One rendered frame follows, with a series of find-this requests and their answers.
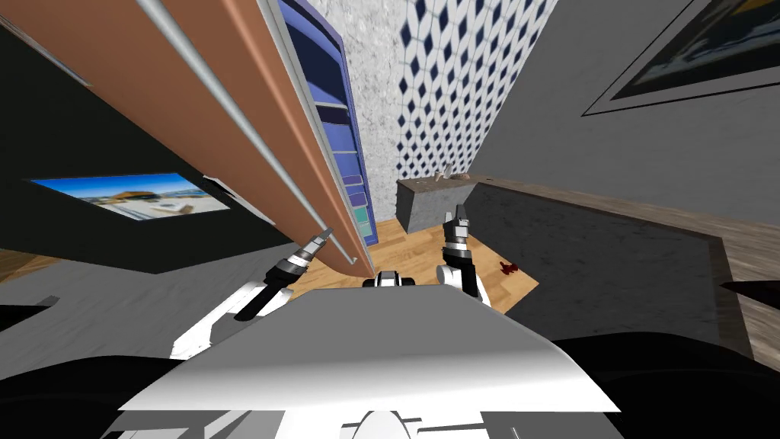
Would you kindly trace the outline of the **blue sky landscape picture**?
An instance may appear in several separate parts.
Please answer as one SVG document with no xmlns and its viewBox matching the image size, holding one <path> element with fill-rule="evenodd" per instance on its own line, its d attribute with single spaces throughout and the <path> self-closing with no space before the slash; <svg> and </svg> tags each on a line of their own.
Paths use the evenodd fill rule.
<svg viewBox="0 0 780 439">
<path fill-rule="evenodd" d="M 176 173 L 33 179 L 32 182 L 136 221 L 229 209 Z"/>
</svg>

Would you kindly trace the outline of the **blue shelf cupboard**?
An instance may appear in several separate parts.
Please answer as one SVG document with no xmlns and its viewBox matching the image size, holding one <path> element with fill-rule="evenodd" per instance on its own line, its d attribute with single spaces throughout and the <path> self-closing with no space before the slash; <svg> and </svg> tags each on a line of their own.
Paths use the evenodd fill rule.
<svg viewBox="0 0 780 439">
<path fill-rule="evenodd" d="M 278 0 L 360 237 L 378 244 L 342 37 L 308 0 Z"/>
</svg>

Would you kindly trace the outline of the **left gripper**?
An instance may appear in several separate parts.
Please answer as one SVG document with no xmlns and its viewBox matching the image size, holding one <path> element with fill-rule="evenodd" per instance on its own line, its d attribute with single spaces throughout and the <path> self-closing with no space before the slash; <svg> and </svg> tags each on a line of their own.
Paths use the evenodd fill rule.
<svg viewBox="0 0 780 439">
<path fill-rule="evenodd" d="M 316 254 L 324 247 L 332 231 L 332 228 L 327 228 L 320 234 L 315 235 L 310 242 L 302 246 L 295 253 L 295 256 L 301 258 L 305 262 L 311 262 Z"/>
</svg>

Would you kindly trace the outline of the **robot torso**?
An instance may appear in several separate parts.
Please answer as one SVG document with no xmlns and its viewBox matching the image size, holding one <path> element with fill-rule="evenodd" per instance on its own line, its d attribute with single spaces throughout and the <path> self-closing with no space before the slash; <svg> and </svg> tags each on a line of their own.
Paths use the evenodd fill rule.
<svg viewBox="0 0 780 439">
<path fill-rule="evenodd" d="M 624 439 L 560 348 L 454 287 L 305 293 L 126 402 L 118 439 Z"/>
</svg>

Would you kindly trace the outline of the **brown cupboard door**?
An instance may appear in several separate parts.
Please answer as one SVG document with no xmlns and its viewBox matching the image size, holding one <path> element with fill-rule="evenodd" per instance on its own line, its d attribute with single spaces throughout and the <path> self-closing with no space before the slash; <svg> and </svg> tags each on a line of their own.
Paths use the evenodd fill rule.
<svg viewBox="0 0 780 439">
<path fill-rule="evenodd" d="M 164 173 L 229 209 L 136 221 L 32 182 Z M 0 248 L 158 274 L 323 230 L 136 0 L 0 0 Z M 370 275 L 333 233 L 319 260 Z"/>
</svg>

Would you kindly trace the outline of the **dark framed picture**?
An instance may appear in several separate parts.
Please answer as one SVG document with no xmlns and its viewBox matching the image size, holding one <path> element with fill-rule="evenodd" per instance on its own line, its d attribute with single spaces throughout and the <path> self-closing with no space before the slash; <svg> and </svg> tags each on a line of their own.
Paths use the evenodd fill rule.
<svg viewBox="0 0 780 439">
<path fill-rule="evenodd" d="M 689 0 L 583 112 L 780 85 L 780 0 Z"/>
</svg>

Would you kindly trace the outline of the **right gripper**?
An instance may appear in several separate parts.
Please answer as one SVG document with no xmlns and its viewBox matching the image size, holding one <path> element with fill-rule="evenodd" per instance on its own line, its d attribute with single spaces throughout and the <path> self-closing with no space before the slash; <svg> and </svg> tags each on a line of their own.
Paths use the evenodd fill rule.
<svg viewBox="0 0 780 439">
<path fill-rule="evenodd" d="M 456 206 L 456 219 L 452 212 L 446 212 L 443 231 L 447 245 L 466 245 L 468 238 L 469 221 L 465 212 L 465 206 Z"/>
</svg>

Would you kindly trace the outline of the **grey counter with wooden top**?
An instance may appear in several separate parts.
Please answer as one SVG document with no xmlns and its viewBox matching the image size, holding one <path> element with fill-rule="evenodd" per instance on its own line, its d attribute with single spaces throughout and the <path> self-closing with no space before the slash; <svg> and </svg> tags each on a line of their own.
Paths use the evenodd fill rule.
<svg viewBox="0 0 780 439">
<path fill-rule="evenodd" d="M 396 196 L 408 232 L 464 204 L 475 239 L 537 282 L 507 315 L 546 338 L 665 332 L 780 370 L 780 309 L 724 287 L 780 281 L 780 226 L 483 175 Z"/>
</svg>

